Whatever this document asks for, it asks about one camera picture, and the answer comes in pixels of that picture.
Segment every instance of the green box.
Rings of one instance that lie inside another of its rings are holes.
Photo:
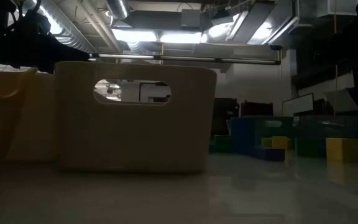
[[[230,153],[232,152],[231,137],[227,135],[215,135],[214,152]]]
[[[296,154],[300,157],[322,158],[325,157],[325,150],[318,138],[296,138]]]

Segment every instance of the bin handle hole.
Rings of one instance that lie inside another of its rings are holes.
[[[268,128],[279,128],[281,126],[283,126],[281,121],[265,121],[265,127]]]

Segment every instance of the fluorescent light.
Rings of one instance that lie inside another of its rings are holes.
[[[237,20],[237,18],[240,16],[240,14],[238,13],[238,14],[236,14],[236,15],[234,15],[233,16],[233,22],[236,22],[236,20]]]
[[[45,10],[43,6],[40,6],[40,10],[44,14],[50,23],[50,33],[51,34],[61,34],[63,32],[63,28],[56,22],[55,19],[50,16],[50,14]]]
[[[275,42],[277,40],[277,38],[279,38],[281,35],[283,35],[283,33],[285,31],[287,31],[297,21],[298,21],[298,17],[294,17],[282,30],[280,30],[280,32],[275,34],[271,39],[265,40],[265,42],[263,42],[263,44],[266,44],[266,43],[272,44],[273,42]]]
[[[233,16],[234,23],[231,26],[231,30],[227,34],[226,40],[232,40],[234,38],[234,36],[237,34],[237,31],[240,29],[240,26],[244,22],[244,19],[246,19],[247,16],[248,16],[248,11],[244,11],[240,14]]]
[[[213,38],[219,37],[220,35],[227,34],[230,31],[232,25],[232,22],[227,22],[224,24],[213,26],[209,29],[208,34]]]
[[[259,29],[255,32],[251,39],[265,39],[272,33],[272,25],[269,22],[264,22]]]
[[[208,35],[203,34],[203,35],[201,36],[201,43],[207,43],[207,41],[208,41]]]
[[[119,30],[113,29],[112,32],[117,40],[125,42],[154,42],[157,41],[154,31],[139,31],[139,30]]]
[[[186,33],[172,33],[164,34],[161,39],[163,43],[175,43],[175,44],[199,44],[201,41],[201,33],[197,32],[195,34],[186,34]]]
[[[121,99],[116,96],[106,96],[106,98],[109,100],[121,101]]]

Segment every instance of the ceiling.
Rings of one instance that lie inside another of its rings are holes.
[[[53,2],[54,5],[57,7],[57,9],[54,9],[54,11],[60,11],[62,14],[64,14],[67,21],[71,23],[71,25],[73,25],[74,29],[78,29],[78,33],[76,33],[76,36],[81,36],[83,40],[89,43],[89,45],[92,46],[92,49],[94,49],[92,51],[95,51],[97,53],[114,53],[116,51],[106,43],[106,41],[101,37],[99,32],[86,18],[86,13],[82,7],[79,7],[78,0],[43,0],[43,2],[48,1]],[[237,3],[243,1],[244,0],[186,0],[184,2],[175,2],[175,0],[129,0],[128,4],[132,11],[132,13],[130,13],[131,16],[134,11],[141,14],[144,12],[151,11],[155,15],[161,12],[169,12],[174,14],[180,12],[183,9],[197,9],[205,11],[205,9],[210,9],[211,7],[213,9],[213,6],[215,5],[224,6],[225,4],[231,4],[230,6],[232,6],[238,5]],[[332,0],[268,0],[264,2],[274,2],[275,4],[269,9],[269,12],[264,17],[261,17],[261,14],[263,13],[256,11],[256,3],[254,2],[260,3],[263,1],[251,0],[250,4],[254,4],[252,5],[253,8],[249,8],[250,13],[248,13],[248,16],[244,19],[244,22],[240,23],[239,30],[237,31],[237,33],[242,34],[242,36],[238,35],[232,40],[225,40],[223,38],[219,39],[219,41],[208,44],[162,44],[154,42],[141,42],[141,44],[142,47],[147,49],[148,52],[152,52],[153,54],[183,56],[193,55],[200,57],[259,58],[275,60],[277,59],[277,53],[271,50],[268,45],[261,44],[266,44],[267,40],[271,39],[273,35],[276,35],[285,28],[285,32],[283,32],[280,37],[277,38],[275,42],[273,42],[273,44],[283,45],[284,48],[290,48],[299,45],[299,43],[301,43],[300,40],[308,38],[311,29],[314,29],[316,26],[319,26],[316,21],[319,21],[320,23],[324,23],[324,21],[325,23],[331,22],[329,19],[327,20],[327,17],[330,17],[329,12],[326,14],[321,14],[318,11],[318,8],[320,7],[318,3],[322,3],[324,6],[324,4],[329,3],[330,1]],[[108,16],[108,14],[106,14],[106,12],[108,12],[106,0],[89,0],[89,2],[97,11],[98,16],[103,20],[104,26],[110,29],[111,18]],[[293,20],[294,18],[296,18],[296,21],[294,23],[291,23],[291,20]],[[158,23],[158,20],[157,22],[150,22],[147,21],[146,17],[143,23],[147,24],[148,26],[154,26],[156,25],[156,23]],[[266,29],[269,30],[267,34],[268,38],[255,39],[255,35],[252,34],[258,32],[258,30],[261,29],[265,29],[265,32]],[[250,39],[249,42],[252,42],[256,45],[244,45],[248,42],[248,39]],[[130,48],[127,46],[126,42],[119,41],[118,45],[122,50],[125,51],[125,53],[130,52]],[[167,63],[193,65],[190,62]],[[206,66],[212,68],[222,68],[223,65],[218,63],[209,63]]]

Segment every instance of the air duct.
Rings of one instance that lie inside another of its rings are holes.
[[[35,6],[35,2],[34,0],[26,1],[24,9],[32,9]],[[55,34],[55,37],[60,43],[85,52],[95,52],[92,44],[52,0],[43,0],[38,13],[47,16],[48,20],[54,22],[54,25],[59,28],[61,33]]]
[[[139,55],[152,54],[151,51],[145,49],[140,42],[128,42],[127,44],[133,54],[139,54]]]
[[[107,6],[115,20],[125,19],[130,13],[126,0],[107,0]]]

